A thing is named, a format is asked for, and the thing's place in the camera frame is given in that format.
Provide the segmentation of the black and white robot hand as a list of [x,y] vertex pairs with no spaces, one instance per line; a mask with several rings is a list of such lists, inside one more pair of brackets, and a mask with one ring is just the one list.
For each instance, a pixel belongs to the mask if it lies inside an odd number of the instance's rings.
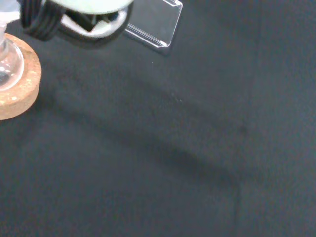
[[24,33],[49,41],[60,37],[84,48],[98,49],[115,40],[126,29],[132,0],[20,0],[20,22]]

